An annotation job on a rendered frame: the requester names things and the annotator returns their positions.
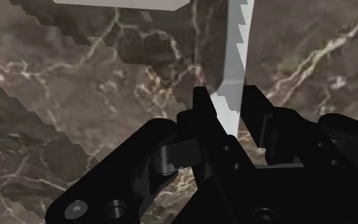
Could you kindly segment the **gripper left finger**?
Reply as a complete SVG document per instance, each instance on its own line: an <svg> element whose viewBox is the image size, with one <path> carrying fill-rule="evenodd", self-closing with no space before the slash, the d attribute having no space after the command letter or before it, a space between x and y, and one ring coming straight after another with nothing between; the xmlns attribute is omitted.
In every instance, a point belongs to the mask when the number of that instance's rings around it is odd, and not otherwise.
<svg viewBox="0 0 358 224"><path fill-rule="evenodd" d="M226 133L205 87L176 120L154 118L88 171L48 208L46 224L141 224L156 196L183 168L196 192L170 224L243 224L252 212L240 201L255 167Z"/></svg>

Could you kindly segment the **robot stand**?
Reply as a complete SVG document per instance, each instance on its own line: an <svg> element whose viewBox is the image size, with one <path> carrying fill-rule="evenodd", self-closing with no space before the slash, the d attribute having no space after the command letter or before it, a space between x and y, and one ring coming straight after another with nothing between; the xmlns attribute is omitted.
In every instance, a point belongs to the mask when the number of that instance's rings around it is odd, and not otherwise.
<svg viewBox="0 0 358 224"><path fill-rule="evenodd" d="M175 11L190 0L52 0L57 4Z"/></svg>

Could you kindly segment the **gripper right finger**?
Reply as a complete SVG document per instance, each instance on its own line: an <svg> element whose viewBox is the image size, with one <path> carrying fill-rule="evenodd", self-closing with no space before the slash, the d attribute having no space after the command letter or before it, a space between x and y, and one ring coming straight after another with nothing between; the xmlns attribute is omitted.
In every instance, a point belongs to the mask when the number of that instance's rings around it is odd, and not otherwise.
<svg viewBox="0 0 358 224"><path fill-rule="evenodd" d="M312 122L255 85L243 87L240 116L266 150L259 182L267 195L358 199L358 120L328 113Z"/></svg>

